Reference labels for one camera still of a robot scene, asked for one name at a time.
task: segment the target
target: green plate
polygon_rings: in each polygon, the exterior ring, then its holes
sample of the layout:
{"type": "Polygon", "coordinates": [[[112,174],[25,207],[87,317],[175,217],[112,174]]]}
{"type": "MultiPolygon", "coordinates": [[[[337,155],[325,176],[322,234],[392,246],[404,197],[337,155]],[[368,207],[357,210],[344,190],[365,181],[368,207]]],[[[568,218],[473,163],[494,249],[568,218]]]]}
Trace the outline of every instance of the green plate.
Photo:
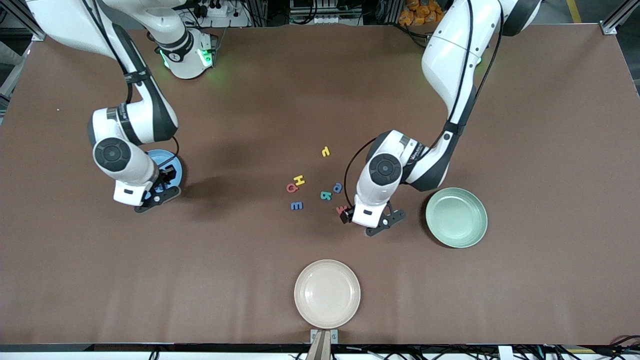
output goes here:
{"type": "Polygon", "coordinates": [[[426,217],[433,235],[450,247],[473,246],[486,232],[487,217],[482,202],[461,188],[446,188],[433,194],[426,217]]]}

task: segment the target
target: pile of orange objects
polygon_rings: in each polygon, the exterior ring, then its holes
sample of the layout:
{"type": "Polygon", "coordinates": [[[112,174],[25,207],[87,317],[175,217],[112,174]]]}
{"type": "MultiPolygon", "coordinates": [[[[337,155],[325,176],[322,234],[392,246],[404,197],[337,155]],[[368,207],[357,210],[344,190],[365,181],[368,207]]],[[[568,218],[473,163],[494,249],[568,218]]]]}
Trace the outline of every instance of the pile of orange objects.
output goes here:
{"type": "Polygon", "coordinates": [[[443,16],[443,11],[435,0],[406,0],[406,7],[398,17],[398,24],[422,25],[440,21],[443,16]]]}

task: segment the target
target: yellow floor line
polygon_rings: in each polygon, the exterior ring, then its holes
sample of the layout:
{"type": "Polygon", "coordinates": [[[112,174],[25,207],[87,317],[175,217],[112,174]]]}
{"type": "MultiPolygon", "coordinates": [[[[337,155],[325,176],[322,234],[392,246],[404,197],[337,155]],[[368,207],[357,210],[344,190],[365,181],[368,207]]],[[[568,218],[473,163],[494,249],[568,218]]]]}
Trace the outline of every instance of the yellow floor line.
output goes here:
{"type": "Polygon", "coordinates": [[[580,13],[578,12],[578,6],[575,4],[575,0],[566,0],[567,6],[569,6],[569,12],[571,13],[571,19],[573,19],[574,24],[580,24],[582,19],[580,18],[580,13]]]}

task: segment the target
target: black cable tie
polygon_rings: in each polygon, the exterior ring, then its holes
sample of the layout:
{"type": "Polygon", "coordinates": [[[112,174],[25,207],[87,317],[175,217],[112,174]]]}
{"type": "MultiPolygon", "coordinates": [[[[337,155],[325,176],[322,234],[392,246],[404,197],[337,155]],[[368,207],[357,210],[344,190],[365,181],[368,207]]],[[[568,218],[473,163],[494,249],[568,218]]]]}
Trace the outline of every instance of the black cable tie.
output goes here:
{"type": "Polygon", "coordinates": [[[135,84],[151,78],[151,70],[148,67],[136,72],[128,72],[124,74],[124,80],[127,84],[135,84]]]}
{"type": "Polygon", "coordinates": [[[465,132],[465,126],[447,121],[444,123],[444,131],[448,131],[450,133],[461,136],[465,132]]]}

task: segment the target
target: tabletop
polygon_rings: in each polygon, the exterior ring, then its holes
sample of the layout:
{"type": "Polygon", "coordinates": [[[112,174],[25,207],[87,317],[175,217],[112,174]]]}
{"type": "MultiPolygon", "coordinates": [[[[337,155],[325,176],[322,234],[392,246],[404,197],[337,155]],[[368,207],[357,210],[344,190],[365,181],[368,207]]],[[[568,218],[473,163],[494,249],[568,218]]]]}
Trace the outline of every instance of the tabletop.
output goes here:
{"type": "MultiPolygon", "coordinates": [[[[192,80],[173,77],[144,32],[132,37],[179,117],[182,195],[144,214],[112,200],[85,127],[124,100],[120,70],[34,44],[0,127],[1,343],[308,341],[294,283],[326,258],[362,287],[345,343],[593,344],[640,332],[640,101],[597,25],[503,39],[442,185],[486,207],[486,235],[468,249],[430,234],[430,193],[400,187],[392,202],[407,219],[371,238],[340,222],[343,194],[319,196],[378,134],[429,144],[440,132],[445,106],[404,33],[229,29],[216,67],[192,80]],[[306,183],[287,193],[298,175],[306,183]]],[[[144,146],[156,148],[173,143],[144,146]]],[[[363,165],[349,173],[351,196],[363,165]]]]}

